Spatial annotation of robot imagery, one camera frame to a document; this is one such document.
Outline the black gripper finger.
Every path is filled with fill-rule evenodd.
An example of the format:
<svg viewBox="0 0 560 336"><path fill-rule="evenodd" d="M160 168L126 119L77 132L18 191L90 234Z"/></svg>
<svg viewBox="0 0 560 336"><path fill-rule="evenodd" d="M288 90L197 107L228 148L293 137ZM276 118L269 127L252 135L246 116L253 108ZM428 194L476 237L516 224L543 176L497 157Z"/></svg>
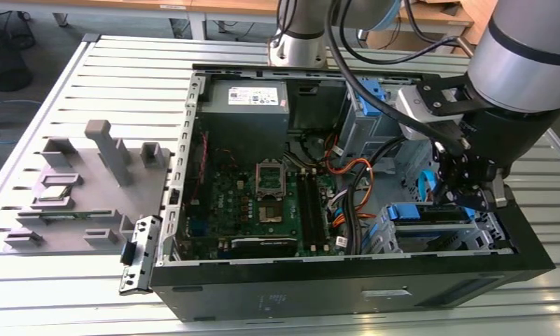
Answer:
<svg viewBox="0 0 560 336"><path fill-rule="evenodd" d="M453 203L459 206L471 206L471 187L464 177L468 163L467 155L433 152L433 161L437 163L437 182L432 190L433 203Z"/></svg>
<svg viewBox="0 0 560 336"><path fill-rule="evenodd" d="M467 161L456 172L452 185L453 202L477 211L495 211L507 207L515 200L504 182L511 167L500 167L488 159Z"/></svg>

